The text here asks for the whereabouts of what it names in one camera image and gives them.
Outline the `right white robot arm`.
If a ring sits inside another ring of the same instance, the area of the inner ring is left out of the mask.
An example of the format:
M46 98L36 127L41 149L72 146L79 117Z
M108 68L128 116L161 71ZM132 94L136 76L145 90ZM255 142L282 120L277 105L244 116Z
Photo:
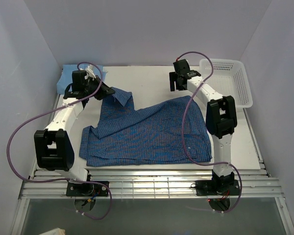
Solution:
M201 74L192 70L187 60L176 60L170 72L170 90L188 90L206 106L206 128L212 136L214 163L211 180L198 180L192 186L198 196L239 195L240 186L235 180L231 163L231 140L237 126L235 100L224 96L206 83Z

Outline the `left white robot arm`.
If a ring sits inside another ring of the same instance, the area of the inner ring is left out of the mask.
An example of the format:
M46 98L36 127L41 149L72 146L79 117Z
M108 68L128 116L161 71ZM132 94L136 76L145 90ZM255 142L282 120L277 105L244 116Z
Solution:
M48 171L56 171L68 180L67 196L88 196L95 186L90 181L86 162L74 152L69 133L91 97L102 100L115 91L104 84L92 67L72 72L72 82L63 96L63 109L51 123L34 134L37 164Z

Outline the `blue plaid long sleeve shirt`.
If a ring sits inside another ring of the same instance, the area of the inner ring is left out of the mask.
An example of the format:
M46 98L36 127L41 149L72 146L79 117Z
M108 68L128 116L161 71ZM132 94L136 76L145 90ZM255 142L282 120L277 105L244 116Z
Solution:
M136 110L132 93L103 99L96 127L82 131L79 156L88 166L209 162L211 142L199 106L182 96Z

